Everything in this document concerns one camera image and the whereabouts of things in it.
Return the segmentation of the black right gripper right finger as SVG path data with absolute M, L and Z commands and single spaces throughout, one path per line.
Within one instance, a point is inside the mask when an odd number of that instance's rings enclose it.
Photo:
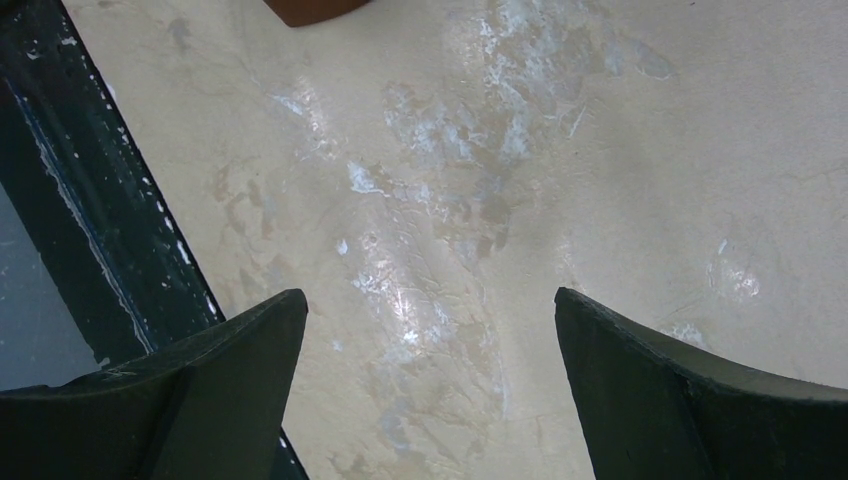
M 559 346 L 599 479 L 843 479 L 847 393 L 738 364 L 582 293 Z

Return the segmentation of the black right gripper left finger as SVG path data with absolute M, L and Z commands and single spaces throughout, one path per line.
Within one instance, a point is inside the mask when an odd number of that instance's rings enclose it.
M 5 479 L 301 479 L 282 421 L 308 315 L 290 289 L 156 353 L 1 395 Z

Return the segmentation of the brown wooden metronome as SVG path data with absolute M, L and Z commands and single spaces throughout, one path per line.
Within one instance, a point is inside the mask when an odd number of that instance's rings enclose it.
M 353 12 L 369 0 L 264 0 L 288 27 L 300 28 L 329 21 Z

